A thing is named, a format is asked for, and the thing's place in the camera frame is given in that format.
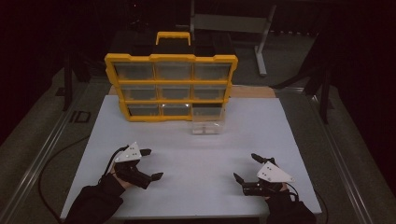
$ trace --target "dark floor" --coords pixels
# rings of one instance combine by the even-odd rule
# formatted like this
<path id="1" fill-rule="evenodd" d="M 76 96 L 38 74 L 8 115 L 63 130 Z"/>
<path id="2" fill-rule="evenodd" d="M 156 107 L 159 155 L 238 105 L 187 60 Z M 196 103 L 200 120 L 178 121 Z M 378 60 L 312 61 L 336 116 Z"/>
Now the dark floor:
<path id="1" fill-rule="evenodd" d="M 258 75 L 251 43 L 237 43 L 239 64 L 233 84 L 268 86 L 296 75 L 312 43 L 313 39 L 305 36 L 270 35 L 263 52 L 268 71 L 266 78 Z M 105 77 L 94 77 L 90 83 L 75 82 L 74 104 L 69 111 L 62 112 L 64 99 L 55 96 L 63 85 L 62 74 L 60 71 L 54 77 L 52 87 L 0 147 L 0 223 L 56 223 L 37 193 L 37 174 L 42 166 L 31 164 L 89 135 L 103 98 L 110 89 Z M 331 89 L 332 106 L 328 110 L 329 124 L 325 125 L 318 117 L 315 98 L 301 94 L 304 82 L 277 91 L 276 96 L 285 109 L 304 164 L 318 192 L 323 210 L 318 215 L 318 223 L 325 223 L 326 218 L 328 223 L 337 224 L 394 223 L 395 198 L 339 99 L 337 89 Z M 71 121 L 73 111 L 90 112 L 91 118 L 86 123 Z M 82 141 L 59 154 L 42 175 L 44 195 L 57 214 L 63 209 L 86 144 L 86 140 Z M 26 185 L 26 179 L 34 184 L 22 187 Z M 131 221 L 146 224 L 259 222 L 258 218 Z"/>

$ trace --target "parts organizer cabinet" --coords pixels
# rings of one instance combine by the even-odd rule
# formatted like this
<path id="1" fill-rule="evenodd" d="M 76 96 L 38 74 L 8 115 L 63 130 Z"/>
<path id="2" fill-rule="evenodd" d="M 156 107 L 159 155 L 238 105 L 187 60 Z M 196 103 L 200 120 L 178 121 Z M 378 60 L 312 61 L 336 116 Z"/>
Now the parts organizer cabinet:
<path id="1" fill-rule="evenodd" d="M 238 63 L 227 34 L 200 34 L 191 43 L 187 32 L 130 31 L 116 34 L 105 61 L 129 121 L 192 120 L 201 112 L 221 120 Z"/>

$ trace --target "clear container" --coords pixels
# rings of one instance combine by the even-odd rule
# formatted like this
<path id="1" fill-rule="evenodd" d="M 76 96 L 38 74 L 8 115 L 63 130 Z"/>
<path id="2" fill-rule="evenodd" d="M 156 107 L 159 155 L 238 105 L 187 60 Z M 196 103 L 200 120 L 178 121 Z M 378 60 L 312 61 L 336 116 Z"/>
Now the clear container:
<path id="1" fill-rule="evenodd" d="M 194 100 L 221 100 L 224 98 L 226 85 L 193 85 Z"/>
<path id="2" fill-rule="evenodd" d="M 230 63 L 195 63 L 194 79 L 226 80 L 230 73 Z"/>
<path id="3" fill-rule="evenodd" d="M 160 97 L 166 100 L 188 100 L 191 85 L 158 85 Z"/>
<path id="4" fill-rule="evenodd" d="M 131 116 L 159 116 L 160 110 L 156 104 L 127 105 Z"/>
<path id="5" fill-rule="evenodd" d="M 192 107 L 192 134 L 222 133 L 225 111 L 222 107 Z"/>
<path id="6" fill-rule="evenodd" d="M 113 63 L 119 79 L 154 79 L 152 63 Z"/>
<path id="7" fill-rule="evenodd" d="M 155 85 L 121 85 L 125 100 L 156 100 Z"/>
<path id="8" fill-rule="evenodd" d="M 158 62 L 155 71 L 157 79 L 187 80 L 191 78 L 192 63 Z"/>
<path id="9" fill-rule="evenodd" d="M 164 116 L 188 116 L 190 114 L 190 104 L 166 104 L 162 105 Z"/>

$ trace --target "white table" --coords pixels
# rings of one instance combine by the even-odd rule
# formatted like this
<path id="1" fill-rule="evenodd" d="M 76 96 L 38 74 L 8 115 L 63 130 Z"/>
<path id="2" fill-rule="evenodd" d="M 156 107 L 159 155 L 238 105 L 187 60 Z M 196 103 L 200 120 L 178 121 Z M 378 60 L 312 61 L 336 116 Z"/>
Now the white table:
<path id="1" fill-rule="evenodd" d="M 274 157 L 292 175 L 300 198 L 313 213 L 320 206 L 296 146 L 282 105 L 276 98 L 232 98 L 222 134 L 192 135 L 188 121 L 128 122 L 118 107 L 118 96 L 108 95 L 92 130 L 64 205 L 65 218 L 80 190 L 95 185 L 111 155 L 136 141 L 151 148 L 138 164 L 163 178 L 148 189 L 128 189 L 114 218 L 258 217 L 268 215 L 261 197 L 244 196 L 233 173 L 257 181 L 261 164 L 256 153 Z"/>

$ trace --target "yellow handle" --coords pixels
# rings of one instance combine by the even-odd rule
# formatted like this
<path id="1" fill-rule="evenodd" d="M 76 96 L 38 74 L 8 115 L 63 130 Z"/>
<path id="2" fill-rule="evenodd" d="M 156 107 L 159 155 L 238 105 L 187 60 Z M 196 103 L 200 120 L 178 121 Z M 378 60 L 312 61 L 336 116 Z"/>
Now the yellow handle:
<path id="1" fill-rule="evenodd" d="M 186 38 L 189 40 L 189 45 L 191 45 L 190 33 L 189 32 L 158 32 L 156 45 L 160 42 L 161 38 Z"/>

